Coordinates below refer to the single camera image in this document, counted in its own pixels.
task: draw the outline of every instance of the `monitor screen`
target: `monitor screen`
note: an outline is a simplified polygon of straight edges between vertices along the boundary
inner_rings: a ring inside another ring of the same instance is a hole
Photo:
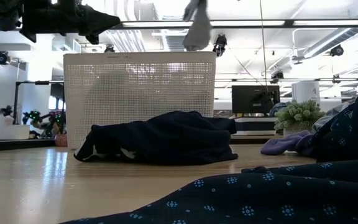
[[[269,113],[280,102],[280,87],[232,86],[231,96],[233,113]]]

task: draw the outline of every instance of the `green succulent plant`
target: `green succulent plant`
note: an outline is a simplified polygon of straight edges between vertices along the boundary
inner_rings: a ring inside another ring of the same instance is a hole
[[[286,108],[275,113],[278,121],[276,121],[274,128],[280,130],[293,125],[311,128],[317,120],[325,115],[320,110],[319,104],[315,100],[308,100],[302,103],[293,100],[287,103]]]

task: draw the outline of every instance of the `small plant pot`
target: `small plant pot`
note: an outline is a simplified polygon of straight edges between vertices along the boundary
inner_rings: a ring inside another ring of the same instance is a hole
[[[55,145],[58,147],[67,147],[67,135],[57,134],[55,136]]]
[[[294,134],[294,133],[299,133],[301,131],[310,131],[311,132],[311,127],[308,127],[308,126],[302,126],[302,125],[299,125],[299,124],[294,124],[294,125],[291,125],[287,128],[284,128],[284,137],[287,137],[291,134]]]

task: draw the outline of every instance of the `laundry basket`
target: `laundry basket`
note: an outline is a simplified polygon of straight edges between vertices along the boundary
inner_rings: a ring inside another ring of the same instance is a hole
[[[175,110],[212,116],[215,62],[213,52],[66,54],[68,147],[78,147],[93,124]]]

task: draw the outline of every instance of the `purple cloth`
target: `purple cloth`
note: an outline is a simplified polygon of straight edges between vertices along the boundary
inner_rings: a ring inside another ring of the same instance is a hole
[[[301,131],[283,139],[270,139],[264,144],[260,153],[268,156],[276,156],[283,154],[287,150],[301,152],[306,149],[306,145],[312,136],[309,131]]]

